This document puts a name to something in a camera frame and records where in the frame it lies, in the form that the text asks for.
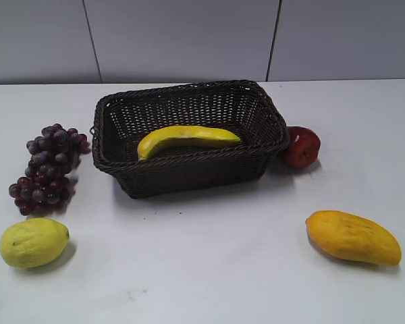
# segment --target grapes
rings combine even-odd
[[[60,164],[66,164],[66,162],[68,162],[68,157],[66,154],[59,153],[55,156],[54,160]]]
[[[19,184],[11,184],[9,186],[9,195],[12,198],[19,198],[21,193],[21,186]]]
[[[45,154],[38,153],[38,154],[35,154],[32,156],[32,160],[33,160],[34,164],[41,165],[41,164],[45,163],[45,161],[47,160],[47,157]]]
[[[32,198],[37,203],[41,203],[45,199],[45,191],[43,191],[41,189],[36,189],[32,193]]]
[[[72,134],[78,134],[78,130],[76,128],[70,128],[67,130],[67,135],[72,136]]]
[[[61,127],[61,125],[58,123],[54,124],[52,127],[53,127],[54,132],[63,129],[63,127]]]
[[[47,203],[50,205],[55,205],[59,202],[60,196],[56,193],[48,194],[47,196]]]
[[[79,135],[78,133],[74,133],[70,136],[70,139],[72,140],[72,142],[74,142],[75,144],[78,144],[82,141],[82,137],[81,135]]]
[[[39,140],[39,147],[42,151],[49,151],[53,149],[53,143],[48,138],[42,138]]]
[[[57,178],[61,175],[61,171],[58,167],[50,167],[47,171],[47,176],[50,178]]]
[[[58,153],[66,153],[69,150],[69,144],[67,142],[59,143],[56,149]]]
[[[42,164],[42,165],[39,167],[38,174],[39,174],[39,175],[40,175],[40,174],[48,174],[48,170],[50,170],[50,168],[52,168],[51,165],[49,165],[49,164]]]
[[[42,136],[26,143],[32,157],[25,176],[9,187],[9,195],[24,216],[64,208],[71,196],[70,181],[65,175],[80,161],[81,153],[90,152],[87,136],[75,128],[66,131],[60,124],[54,124],[43,128],[41,133]]]
[[[27,167],[24,173],[27,178],[33,178],[36,175],[36,169],[33,167]]]
[[[33,190],[30,187],[21,188],[21,197],[26,201],[32,200],[32,193],[33,193]]]
[[[30,146],[35,145],[35,144],[36,144],[35,141],[29,140],[29,141],[27,142],[27,144],[26,144],[26,148],[28,149]]]
[[[31,155],[35,155],[37,153],[39,153],[41,151],[41,149],[39,148],[39,145],[37,145],[36,143],[34,143],[33,145],[30,145],[28,147],[28,152],[30,152]]]
[[[18,179],[17,182],[21,187],[24,186],[29,186],[30,185],[30,179],[28,179],[27,177],[21,177],[20,179]]]
[[[33,208],[30,205],[22,205],[20,207],[20,213],[23,216],[27,216],[32,212]]]
[[[54,181],[51,181],[51,183],[49,184],[49,188],[52,191],[60,192],[60,190],[63,188],[63,184],[58,180],[54,180]]]
[[[80,134],[81,141],[82,142],[87,142],[87,135],[86,134]]]
[[[57,143],[63,143],[68,139],[68,133],[65,130],[58,130],[54,134],[53,139]]]

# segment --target dark brown basket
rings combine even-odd
[[[198,125],[230,130],[234,148],[171,148],[138,161],[140,140],[158,128]],[[285,121],[252,81],[187,84],[128,91],[102,98],[94,115],[94,165],[117,179],[132,198],[257,179],[285,149]]]

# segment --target yellow lemon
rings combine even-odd
[[[62,223],[32,218],[5,230],[0,240],[0,253],[12,267],[38,267],[55,260],[68,242],[69,230]]]
[[[138,144],[138,158],[150,159],[160,150],[173,146],[206,146],[223,148],[236,146],[241,140],[229,130],[202,126],[168,126],[154,130]]]

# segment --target white table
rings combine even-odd
[[[83,157],[59,260],[0,257],[0,324],[405,323],[405,80],[261,84],[288,125],[322,140],[321,167],[131,200]],[[55,122],[88,132],[104,95],[159,84],[0,86],[0,236],[24,218],[7,187],[25,143]],[[368,217],[400,241],[400,267],[335,262],[306,236],[314,211]]]

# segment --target red apple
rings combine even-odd
[[[321,146],[319,137],[312,131],[300,126],[288,127],[290,146],[279,157],[296,169],[308,167],[317,160]]]

